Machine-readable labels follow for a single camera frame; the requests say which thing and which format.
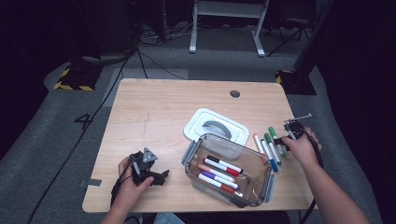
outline desk grommet hole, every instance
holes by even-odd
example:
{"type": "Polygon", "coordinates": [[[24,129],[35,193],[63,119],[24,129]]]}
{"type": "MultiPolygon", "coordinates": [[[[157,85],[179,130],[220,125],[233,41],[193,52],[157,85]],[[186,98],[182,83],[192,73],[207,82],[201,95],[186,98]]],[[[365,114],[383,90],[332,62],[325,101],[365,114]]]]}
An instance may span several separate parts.
{"type": "Polygon", "coordinates": [[[233,98],[238,98],[238,97],[241,95],[241,92],[236,91],[236,90],[233,90],[233,91],[230,91],[230,95],[231,95],[233,98]]]}

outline person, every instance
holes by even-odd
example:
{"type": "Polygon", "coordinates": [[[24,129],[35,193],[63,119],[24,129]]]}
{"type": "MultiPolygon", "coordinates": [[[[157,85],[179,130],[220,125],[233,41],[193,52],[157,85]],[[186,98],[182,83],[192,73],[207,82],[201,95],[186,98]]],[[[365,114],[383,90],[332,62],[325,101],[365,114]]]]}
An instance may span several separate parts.
{"type": "MultiPolygon", "coordinates": [[[[305,127],[305,130],[318,143],[318,149],[321,150],[321,144],[314,132],[308,127],[305,127]]],[[[305,134],[297,140],[282,137],[282,141],[290,148],[291,154],[301,164],[309,188],[317,202],[319,212],[326,223],[369,223],[367,217],[355,202],[319,165],[315,151],[305,134]]],[[[124,170],[127,162],[128,158],[125,158],[120,163],[120,173],[124,170]]],[[[132,169],[127,169],[127,172],[125,176],[132,175],[132,169]]],[[[124,181],[120,186],[116,200],[102,223],[123,223],[128,213],[137,204],[140,196],[152,181],[152,178],[147,178],[140,186],[136,186],[133,181],[124,181]]]]}

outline white metal stand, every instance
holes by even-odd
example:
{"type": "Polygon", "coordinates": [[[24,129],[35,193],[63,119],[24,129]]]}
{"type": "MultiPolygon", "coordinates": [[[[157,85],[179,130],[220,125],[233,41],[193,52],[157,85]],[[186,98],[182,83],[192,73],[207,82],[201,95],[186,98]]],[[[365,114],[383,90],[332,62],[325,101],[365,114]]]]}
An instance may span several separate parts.
{"type": "Polygon", "coordinates": [[[265,53],[264,49],[262,48],[262,43],[259,39],[259,34],[262,29],[262,22],[264,21],[267,6],[268,1],[265,1],[263,4],[245,4],[195,0],[193,9],[193,26],[191,33],[190,53],[195,53],[197,49],[196,45],[198,15],[226,16],[259,19],[256,31],[251,31],[251,34],[254,44],[256,45],[257,53],[260,57],[264,57],[265,53]]]}

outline wooden tabletop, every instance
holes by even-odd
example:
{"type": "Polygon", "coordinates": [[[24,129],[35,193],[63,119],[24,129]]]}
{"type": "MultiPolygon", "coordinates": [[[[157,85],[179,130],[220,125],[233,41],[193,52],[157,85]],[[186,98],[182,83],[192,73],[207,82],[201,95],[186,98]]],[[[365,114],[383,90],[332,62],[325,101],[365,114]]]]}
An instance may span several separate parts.
{"type": "MultiPolygon", "coordinates": [[[[185,174],[181,158],[190,140],[183,129],[199,108],[245,125],[250,132],[246,147],[254,150],[254,133],[263,136],[273,126],[279,136],[287,135],[283,120],[293,118],[286,95],[276,83],[124,79],[92,171],[91,178],[102,183],[99,187],[88,186],[83,209],[107,212],[118,164],[148,147],[159,158],[151,171],[170,173],[163,186],[151,186],[145,191],[134,212],[241,210],[195,189],[185,174]],[[240,96],[234,98],[230,91],[239,91],[240,96]]],[[[307,209],[312,199],[302,168],[287,152],[276,174],[271,202],[242,210],[307,209]]]]}

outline clear plastic container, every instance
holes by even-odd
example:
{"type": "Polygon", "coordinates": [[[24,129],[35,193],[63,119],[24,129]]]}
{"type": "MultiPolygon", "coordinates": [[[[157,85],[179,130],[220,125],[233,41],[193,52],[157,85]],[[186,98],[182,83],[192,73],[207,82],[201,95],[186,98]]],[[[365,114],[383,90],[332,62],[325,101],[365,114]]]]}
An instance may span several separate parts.
{"type": "Polygon", "coordinates": [[[182,158],[182,164],[195,188],[241,208],[268,202],[272,193],[272,169],[265,156],[211,133],[204,134],[197,141],[191,142],[182,158]],[[215,166],[203,163],[203,159],[207,156],[230,163],[241,168],[243,172],[239,175],[230,175],[215,166]],[[198,174],[202,172],[198,167],[199,164],[233,177],[234,183],[239,186],[239,189],[235,189],[231,193],[198,178],[198,174]]]}

